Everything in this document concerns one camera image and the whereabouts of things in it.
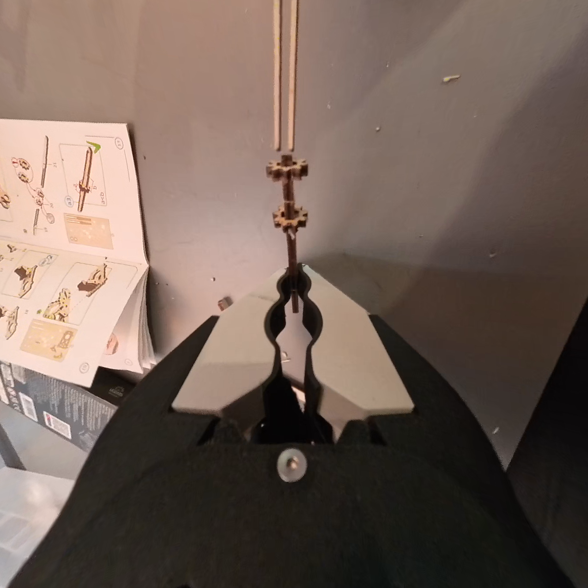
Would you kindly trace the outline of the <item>assembly instruction booklet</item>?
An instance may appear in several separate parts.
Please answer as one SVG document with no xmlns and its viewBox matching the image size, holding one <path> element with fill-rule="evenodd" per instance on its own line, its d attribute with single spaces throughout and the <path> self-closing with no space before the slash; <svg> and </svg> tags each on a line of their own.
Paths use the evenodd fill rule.
<svg viewBox="0 0 588 588">
<path fill-rule="evenodd" d="M 128 125 L 1 119 L 1 360 L 143 374 L 148 268 Z"/>
</svg>

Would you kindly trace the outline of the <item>black cardboard kit box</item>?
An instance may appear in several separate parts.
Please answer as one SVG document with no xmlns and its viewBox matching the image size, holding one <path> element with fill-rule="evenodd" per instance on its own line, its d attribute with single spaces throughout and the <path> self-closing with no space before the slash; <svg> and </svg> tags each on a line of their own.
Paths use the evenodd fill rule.
<svg viewBox="0 0 588 588">
<path fill-rule="evenodd" d="M 1 401 L 85 453 L 134 387 L 103 367 L 87 388 L 1 362 Z"/>
</svg>

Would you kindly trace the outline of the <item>forked wooden strip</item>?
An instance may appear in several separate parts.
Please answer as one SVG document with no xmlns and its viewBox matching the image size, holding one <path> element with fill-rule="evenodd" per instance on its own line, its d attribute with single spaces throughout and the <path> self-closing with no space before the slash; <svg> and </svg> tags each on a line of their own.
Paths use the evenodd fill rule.
<svg viewBox="0 0 588 588">
<path fill-rule="evenodd" d="M 277 152 L 295 150 L 296 90 L 298 66 L 299 1 L 290 1 L 290 33 L 288 60 L 288 99 L 286 117 L 286 147 L 282 145 L 282 1 L 272 2 L 272 104 L 273 104 L 273 149 Z"/>
</svg>

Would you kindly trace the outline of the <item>white plastic container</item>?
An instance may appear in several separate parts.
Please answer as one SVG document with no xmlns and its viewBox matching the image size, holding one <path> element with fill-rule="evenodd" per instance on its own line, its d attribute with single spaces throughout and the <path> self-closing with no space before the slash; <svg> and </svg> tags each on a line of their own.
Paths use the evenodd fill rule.
<svg viewBox="0 0 588 588">
<path fill-rule="evenodd" d="M 1 587 L 7 587 L 55 522 L 74 481 L 1 468 Z"/>
</svg>

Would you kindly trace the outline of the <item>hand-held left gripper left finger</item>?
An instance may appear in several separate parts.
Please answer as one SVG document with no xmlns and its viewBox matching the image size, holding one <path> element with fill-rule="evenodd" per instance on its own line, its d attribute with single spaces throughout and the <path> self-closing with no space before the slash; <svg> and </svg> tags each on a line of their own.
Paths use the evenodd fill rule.
<svg viewBox="0 0 588 588">
<path fill-rule="evenodd" d="M 209 443 L 303 443 L 303 411 L 282 368 L 290 281 L 280 269 L 223 311 L 174 411 L 213 416 Z"/>
</svg>

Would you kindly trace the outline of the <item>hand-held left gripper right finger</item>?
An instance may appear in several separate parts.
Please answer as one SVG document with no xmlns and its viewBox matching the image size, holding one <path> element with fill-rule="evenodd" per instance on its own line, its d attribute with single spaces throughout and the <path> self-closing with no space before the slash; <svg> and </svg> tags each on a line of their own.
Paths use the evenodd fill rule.
<svg viewBox="0 0 588 588">
<path fill-rule="evenodd" d="M 306 350 L 306 411 L 337 441 L 349 422 L 407 415 L 415 404 L 370 313 L 305 264 L 298 268 Z"/>
</svg>

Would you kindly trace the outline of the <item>wooden axle with two gears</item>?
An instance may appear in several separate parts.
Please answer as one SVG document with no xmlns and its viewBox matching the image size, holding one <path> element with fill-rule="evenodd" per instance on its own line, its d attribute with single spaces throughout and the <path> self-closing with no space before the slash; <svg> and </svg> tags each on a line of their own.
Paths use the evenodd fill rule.
<svg viewBox="0 0 588 588">
<path fill-rule="evenodd" d="M 278 160 L 268 163 L 266 175 L 282 186 L 283 203 L 273 213 L 273 224 L 286 238 L 290 300 L 292 312 L 296 314 L 299 312 L 297 235 L 298 230 L 306 227 L 308 212 L 296 204 L 295 181 L 308 176 L 308 163 L 305 159 L 297 159 L 290 153 L 283 153 Z"/>
</svg>

